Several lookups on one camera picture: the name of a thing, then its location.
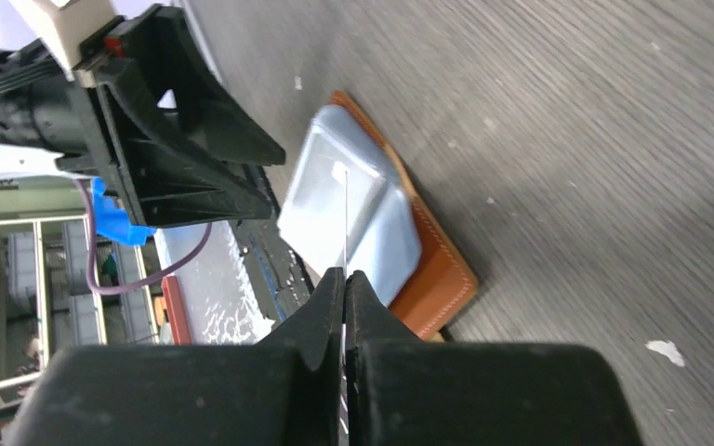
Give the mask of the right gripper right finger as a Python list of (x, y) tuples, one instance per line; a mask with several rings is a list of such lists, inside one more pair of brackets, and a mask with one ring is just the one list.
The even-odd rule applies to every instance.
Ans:
[(353, 445), (639, 445), (608, 361), (574, 344), (426, 342), (345, 285)]

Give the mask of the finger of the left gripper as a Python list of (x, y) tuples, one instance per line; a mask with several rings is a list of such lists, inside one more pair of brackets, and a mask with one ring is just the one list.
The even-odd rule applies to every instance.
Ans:
[(185, 11), (155, 4), (101, 38), (98, 69), (116, 113), (168, 154), (225, 163), (282, 165), (285, 150), (208, 69)]
[(131, 223), (159, 229), (272, 213), (245, 164), (209, 155), (188, 163), (146, 141), (134, 143), (125, 162), (110, 163), (110, 194), (122, 201)]

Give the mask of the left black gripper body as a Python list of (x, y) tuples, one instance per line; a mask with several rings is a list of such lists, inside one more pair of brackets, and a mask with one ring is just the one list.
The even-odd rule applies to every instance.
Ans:
[(0, 49), (0, 179), (110, 178), (113, 117), (104, 89), (68, 81), (40, 41)]

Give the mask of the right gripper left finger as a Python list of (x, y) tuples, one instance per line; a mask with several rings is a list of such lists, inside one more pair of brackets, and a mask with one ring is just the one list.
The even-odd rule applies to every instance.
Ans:
[(9, 445), (335, 445), (346, 280), (253, 345), (80, 347), (57, 354)]

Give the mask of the brown leather card holder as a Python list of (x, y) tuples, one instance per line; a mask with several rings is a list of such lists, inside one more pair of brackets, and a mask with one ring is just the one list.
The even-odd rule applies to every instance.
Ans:
[(475, 273), (400, 155), (342, 90), (311, 119), (277, 227), (316, 274), (363, 271), (379, 301), (424, 340), (477, 294)]

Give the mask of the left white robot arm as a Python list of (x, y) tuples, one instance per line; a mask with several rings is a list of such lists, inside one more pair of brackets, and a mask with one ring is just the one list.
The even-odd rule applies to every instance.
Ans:
[(281, 165), (284, 149), (209, 71), (183, 9), (14, 8), (36, 37), (0, 49), (0, 180), (98, 177), (144, 227), (270, 216), (236, 167)]

